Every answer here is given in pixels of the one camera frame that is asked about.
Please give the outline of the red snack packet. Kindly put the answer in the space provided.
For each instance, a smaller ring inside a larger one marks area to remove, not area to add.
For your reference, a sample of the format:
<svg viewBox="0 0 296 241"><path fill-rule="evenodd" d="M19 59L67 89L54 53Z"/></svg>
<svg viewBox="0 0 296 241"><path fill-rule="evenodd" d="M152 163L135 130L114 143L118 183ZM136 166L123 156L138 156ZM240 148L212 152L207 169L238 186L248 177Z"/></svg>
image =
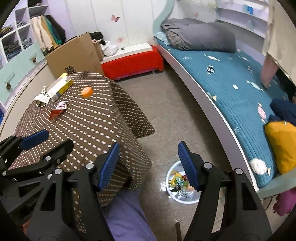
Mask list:
<svg viewBox="0 0 296 241"><path fill-rule="evenodd" d="M55 109L51 109L49 121L52 121L56 118L58 118L61 114L63 114L68 107L68 101L60 101Z"/></svg>

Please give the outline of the white trash bin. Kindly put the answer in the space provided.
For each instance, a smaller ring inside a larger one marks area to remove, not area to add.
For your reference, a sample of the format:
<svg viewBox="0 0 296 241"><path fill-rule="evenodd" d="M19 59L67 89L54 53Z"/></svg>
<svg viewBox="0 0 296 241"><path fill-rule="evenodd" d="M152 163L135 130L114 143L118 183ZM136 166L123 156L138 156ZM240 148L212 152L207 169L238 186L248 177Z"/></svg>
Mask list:
<svg viewBox="0 0 296 241"><path fill-rule="evenodd" d="M169 196L182 204L199 202L201 192L190 185L181 161L175 162L166 175L166 190Z"/></svg>

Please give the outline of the white green leaflet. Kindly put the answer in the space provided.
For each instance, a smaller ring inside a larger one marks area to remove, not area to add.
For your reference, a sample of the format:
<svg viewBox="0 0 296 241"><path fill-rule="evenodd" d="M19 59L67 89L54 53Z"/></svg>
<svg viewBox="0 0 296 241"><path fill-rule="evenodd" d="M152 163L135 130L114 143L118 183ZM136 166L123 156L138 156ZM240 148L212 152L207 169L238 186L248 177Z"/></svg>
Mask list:
<svg viewBox="0 0 296 241"><path fill-rule="evenodd" d="M43 86L41 93L34 98L34 103L39 108L46 106L50 101L50 97L47 94L46 88L46 86Z"/></svg>

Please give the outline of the magenta cloth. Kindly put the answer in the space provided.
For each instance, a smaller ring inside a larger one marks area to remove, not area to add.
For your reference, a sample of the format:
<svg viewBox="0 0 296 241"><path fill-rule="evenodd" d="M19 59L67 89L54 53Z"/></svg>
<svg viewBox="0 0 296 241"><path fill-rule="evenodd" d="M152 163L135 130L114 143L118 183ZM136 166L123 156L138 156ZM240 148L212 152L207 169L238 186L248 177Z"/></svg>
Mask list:
<svg viewBox="0 0 296 241"><path fill-rule="evenodd" d="M295 197L295 187L283 193L280 193L276 197L276 203L273 206L273 212L277 213L279 216L284 216L290 213L296 203Z"/></svg>

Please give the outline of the brown dotted tablecloth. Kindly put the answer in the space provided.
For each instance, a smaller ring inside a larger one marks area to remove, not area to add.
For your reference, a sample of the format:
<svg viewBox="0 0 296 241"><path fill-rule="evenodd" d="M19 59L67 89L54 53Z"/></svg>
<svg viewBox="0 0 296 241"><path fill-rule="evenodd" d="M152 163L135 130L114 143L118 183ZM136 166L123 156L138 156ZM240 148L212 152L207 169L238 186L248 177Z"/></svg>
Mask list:
<svg viewBox="0 0 296 241"><path fill-rule="evenodd" d="M68 101L68 107L58 118L49 121L55 102L42 108L31 103L26 109L15 135L29 136L47 130L49 138L23 151L12 168L38 162L42 154L69 138L74 149L59 168L65 172L76 171L107 153L116 142L120 146L119 160L109 185L98 194L99 203L107 206L120 190L135 191L142 186L152 162L138 139L155 130L137 103L113 80L96 72L74 73L71 78L73 85L60 97L60 101ZM93 94L84 98L81 90L88 86Z"/></svg>

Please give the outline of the mint drawer cabinet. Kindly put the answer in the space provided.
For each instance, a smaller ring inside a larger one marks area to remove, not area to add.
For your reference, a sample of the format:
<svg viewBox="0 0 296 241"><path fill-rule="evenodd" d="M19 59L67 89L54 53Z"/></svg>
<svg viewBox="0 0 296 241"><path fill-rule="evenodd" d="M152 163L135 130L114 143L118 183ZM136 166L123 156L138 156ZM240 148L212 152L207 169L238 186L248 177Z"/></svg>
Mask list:
<svg viewBox="0 0 296 241"><path fill-rule="evenodd" d="M1 68L1 102L4 104L20 81L42 60L39 43L34 43Z"/></svg>

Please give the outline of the orange round lid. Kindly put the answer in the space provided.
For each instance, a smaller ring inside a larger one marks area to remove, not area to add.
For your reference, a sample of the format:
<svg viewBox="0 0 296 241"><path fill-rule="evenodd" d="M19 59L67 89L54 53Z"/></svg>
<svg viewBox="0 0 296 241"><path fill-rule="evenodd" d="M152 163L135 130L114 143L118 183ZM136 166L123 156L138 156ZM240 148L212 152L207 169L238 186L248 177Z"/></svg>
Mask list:
<svg viewBox="0 0 296 241"><path fill-rule="evenodd" d="M93 89L91 86L85 87L81 90L81 96L84 98L89 98L93 94Z"/></svg>

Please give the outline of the brown cardboard box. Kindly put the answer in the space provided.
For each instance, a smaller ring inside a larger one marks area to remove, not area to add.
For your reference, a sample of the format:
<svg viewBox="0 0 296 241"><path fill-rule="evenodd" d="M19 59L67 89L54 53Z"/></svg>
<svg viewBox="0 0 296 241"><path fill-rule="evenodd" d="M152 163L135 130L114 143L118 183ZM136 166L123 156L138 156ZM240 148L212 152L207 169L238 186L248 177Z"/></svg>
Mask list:
<svg viewBox="0 0 296 241"><path fill-rule="evenodd" d="M89 32L74 37L55 49L46 56L46 61L55 78L63 73L73 74L87 71L104 75Z"/></svg>

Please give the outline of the hanging clothes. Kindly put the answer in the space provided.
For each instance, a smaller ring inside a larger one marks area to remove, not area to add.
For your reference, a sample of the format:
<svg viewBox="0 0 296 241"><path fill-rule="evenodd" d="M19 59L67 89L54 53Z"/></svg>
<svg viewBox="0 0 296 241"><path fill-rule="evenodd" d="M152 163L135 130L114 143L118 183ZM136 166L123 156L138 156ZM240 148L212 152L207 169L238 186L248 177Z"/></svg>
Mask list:
<svg viewBox="0 0 296 241"><path fill-rule="evenodd" d="M35 39L39 43L44 55L47 55L66 42L65 30L51 15L32 17L31 26Z"/></svg>

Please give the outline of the white shelf unit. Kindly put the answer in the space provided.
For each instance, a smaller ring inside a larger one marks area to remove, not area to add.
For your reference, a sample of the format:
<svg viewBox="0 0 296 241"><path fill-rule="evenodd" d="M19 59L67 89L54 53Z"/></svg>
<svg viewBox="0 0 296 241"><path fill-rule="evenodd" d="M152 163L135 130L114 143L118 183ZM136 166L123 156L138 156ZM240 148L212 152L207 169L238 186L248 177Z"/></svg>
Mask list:
<svg viewBox="0 0 296 241"><path fill-rule="evenodd" d="M40 43L34 33L31 18L47 11L44 2L29 6L28 1L19 1L14 7L4 27L9 31L1 34L1 65L18 60L24 69L33 69L44 59Z"/></svg>

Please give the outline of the navy cushion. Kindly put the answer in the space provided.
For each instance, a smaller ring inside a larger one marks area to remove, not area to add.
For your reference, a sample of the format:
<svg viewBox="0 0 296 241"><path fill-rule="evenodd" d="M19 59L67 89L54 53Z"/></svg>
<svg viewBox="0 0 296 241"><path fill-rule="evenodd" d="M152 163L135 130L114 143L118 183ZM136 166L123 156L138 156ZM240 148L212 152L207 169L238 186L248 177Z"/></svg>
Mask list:
<svg viewBox="0 0 296 241"><path fill-rule="evenodd" d="M296 126L296 105L286 100L273 99L270 108L273 114L269 116L270 121L286 121Z"/></svg>

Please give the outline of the white plastic bag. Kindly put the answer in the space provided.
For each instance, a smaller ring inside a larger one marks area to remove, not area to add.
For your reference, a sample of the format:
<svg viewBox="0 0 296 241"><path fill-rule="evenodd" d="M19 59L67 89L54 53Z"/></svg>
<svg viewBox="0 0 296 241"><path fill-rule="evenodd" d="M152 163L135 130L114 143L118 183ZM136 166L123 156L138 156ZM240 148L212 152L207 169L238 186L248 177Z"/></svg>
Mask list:
<svg viewBox="0 0 296 241"><path fill-rule="evenodd" d="M118 46L116 44L112 44L110 41L106 41L105 44L101 44L100 47L103 54L107 57L113 56L118 51Z"/></svg>

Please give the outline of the red bench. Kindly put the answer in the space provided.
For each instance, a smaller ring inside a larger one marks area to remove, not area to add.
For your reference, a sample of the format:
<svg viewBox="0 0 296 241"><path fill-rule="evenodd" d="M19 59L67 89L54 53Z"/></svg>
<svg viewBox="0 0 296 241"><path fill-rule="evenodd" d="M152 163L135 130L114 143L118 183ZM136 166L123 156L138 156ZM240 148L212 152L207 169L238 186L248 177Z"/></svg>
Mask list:
<svg viewBox="0 0 296 241"><path fill-rule="evenodd" d="M164 69L161 54L149 43L120 48L114 55L105 56L100 64L102 74L112 80Z"/></svg>

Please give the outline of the blue patterned mattress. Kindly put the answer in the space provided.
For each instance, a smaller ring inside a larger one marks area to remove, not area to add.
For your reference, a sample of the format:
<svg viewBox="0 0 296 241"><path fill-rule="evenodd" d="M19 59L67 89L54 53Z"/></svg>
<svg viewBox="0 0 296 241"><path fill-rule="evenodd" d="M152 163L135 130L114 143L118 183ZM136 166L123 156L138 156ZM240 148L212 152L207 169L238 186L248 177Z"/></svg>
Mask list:
<svg viewBox="0 0 296 241"><path fill-rule="evenodd" d="M258 188L277 174L273 151L264 125L273 114L272 100L287 100L277 78L268 89L260 82L262 65L240 49L235 53L183 51L157 40L211 97L232 128Z"/></svg>

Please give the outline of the grey folded duvet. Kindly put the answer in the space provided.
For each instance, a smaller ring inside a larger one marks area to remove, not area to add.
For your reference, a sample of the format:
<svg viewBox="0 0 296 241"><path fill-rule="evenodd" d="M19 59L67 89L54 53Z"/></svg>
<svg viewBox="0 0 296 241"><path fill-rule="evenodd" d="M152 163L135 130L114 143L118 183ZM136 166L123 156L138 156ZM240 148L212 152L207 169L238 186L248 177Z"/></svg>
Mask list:
<svg viewBox="0 0 296 241"><path fill-rule="evenodd" d="M203 23L196 19L168 19L161 29L169 43L183 51L236 52L234 34L223 24Z"/></svg>

